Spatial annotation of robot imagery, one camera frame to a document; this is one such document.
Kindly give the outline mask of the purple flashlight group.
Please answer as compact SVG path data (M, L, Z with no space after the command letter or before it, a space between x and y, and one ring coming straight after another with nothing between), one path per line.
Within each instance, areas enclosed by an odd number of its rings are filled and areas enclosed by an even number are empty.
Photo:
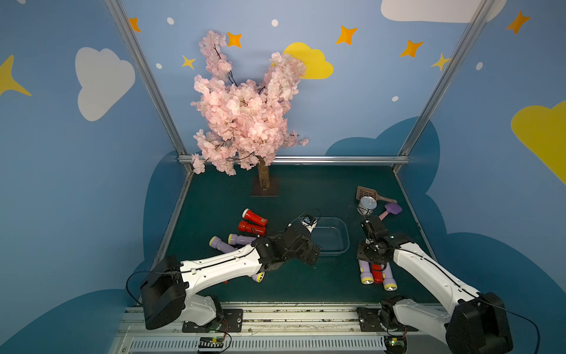
M371 266L367 261L358 261L360 273L361 273L361 283L364 285L370 285L374 283L374 276L371 272Z

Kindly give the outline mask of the teal plastic storage box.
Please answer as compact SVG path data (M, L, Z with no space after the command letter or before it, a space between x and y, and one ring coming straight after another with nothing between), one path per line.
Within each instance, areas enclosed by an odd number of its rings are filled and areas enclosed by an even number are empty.
M321 257L342 255L350 247L348 229L340 218L319 218L311 236L313 243L321 247Z

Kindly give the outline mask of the light purple flashlight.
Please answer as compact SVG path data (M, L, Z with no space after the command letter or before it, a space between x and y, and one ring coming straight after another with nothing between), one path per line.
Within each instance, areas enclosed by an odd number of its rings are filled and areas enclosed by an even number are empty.
M299 216L300 224L305 227L309 233L316 228L318 223L318 218L311 214L303 213Z

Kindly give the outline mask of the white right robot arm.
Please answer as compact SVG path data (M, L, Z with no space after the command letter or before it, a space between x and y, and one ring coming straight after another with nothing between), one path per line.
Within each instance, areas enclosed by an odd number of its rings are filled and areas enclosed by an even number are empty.
M440 311L404 296L383 300L377 312L384 330L412 327L448 346L451 353L509 353L514 348L504 302L451 274L404 234L391 234L378 217L361 222L366 236L357 258L405 269L440 303Z

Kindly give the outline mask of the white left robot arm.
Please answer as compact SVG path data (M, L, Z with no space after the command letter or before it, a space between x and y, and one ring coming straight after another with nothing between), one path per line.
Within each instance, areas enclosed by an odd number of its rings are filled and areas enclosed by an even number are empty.
M258 237L233 252L193 261L162 259L140 286L145 327L156 330L182 315L201 327L219 324L224 318L220 301L199 293L234 278L275 271L290 260L314 265L321 252L311 236L316 225L317 220L307 215L283 232Z

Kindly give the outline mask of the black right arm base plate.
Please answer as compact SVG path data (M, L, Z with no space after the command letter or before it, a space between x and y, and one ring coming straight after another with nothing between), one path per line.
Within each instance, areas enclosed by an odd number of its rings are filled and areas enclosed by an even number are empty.
M417 332L415 327L400 324L390 309L357 307L358 323L362 332Z

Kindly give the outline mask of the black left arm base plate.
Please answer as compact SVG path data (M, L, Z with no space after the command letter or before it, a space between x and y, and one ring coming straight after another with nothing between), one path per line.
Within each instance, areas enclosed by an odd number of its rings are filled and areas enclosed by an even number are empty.
M243 327L243 309L227 309L204 326L194 322L185 321L181 331L183 333L240 333Z

